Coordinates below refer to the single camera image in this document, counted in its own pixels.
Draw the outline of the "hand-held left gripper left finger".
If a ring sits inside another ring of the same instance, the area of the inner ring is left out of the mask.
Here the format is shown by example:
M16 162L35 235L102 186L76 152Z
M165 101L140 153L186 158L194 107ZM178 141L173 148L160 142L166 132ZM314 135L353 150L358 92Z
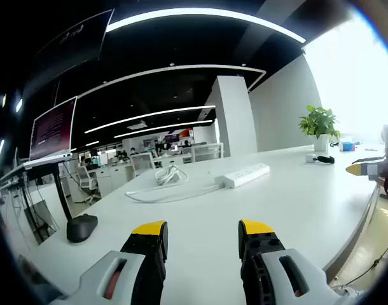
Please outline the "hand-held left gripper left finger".
M120 251L110 251L80 277L67 304L160 304L166 277L165 220L135 228Z

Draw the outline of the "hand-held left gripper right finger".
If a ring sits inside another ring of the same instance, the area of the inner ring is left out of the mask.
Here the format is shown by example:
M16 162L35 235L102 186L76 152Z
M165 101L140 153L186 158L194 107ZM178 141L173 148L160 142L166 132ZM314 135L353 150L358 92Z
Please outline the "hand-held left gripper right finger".
M239 221L240 277L247 304L341 304L325 272L261 222Z

